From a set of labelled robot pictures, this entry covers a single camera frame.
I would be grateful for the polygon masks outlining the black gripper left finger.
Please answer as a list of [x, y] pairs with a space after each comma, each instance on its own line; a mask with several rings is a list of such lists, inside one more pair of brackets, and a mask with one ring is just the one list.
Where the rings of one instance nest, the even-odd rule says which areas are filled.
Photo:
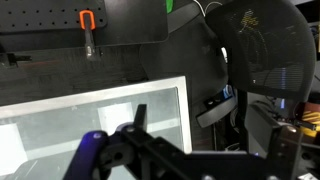
[[63, 180], [108, 180], [112, 169], [124, 166], [138, 180], [186, 180], [178, 157], [182, 152], [163, 138], [146, 132], [147, 105], [139, 104], [132, 123], [114, 134], [86, 133]]

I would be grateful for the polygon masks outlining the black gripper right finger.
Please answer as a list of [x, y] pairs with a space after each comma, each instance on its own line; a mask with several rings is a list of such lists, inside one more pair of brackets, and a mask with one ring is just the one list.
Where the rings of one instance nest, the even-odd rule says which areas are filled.
[[320, 179], [319, 146], [257, 104], [248, 106], [248, 151], [264, 161], [264, 180]]

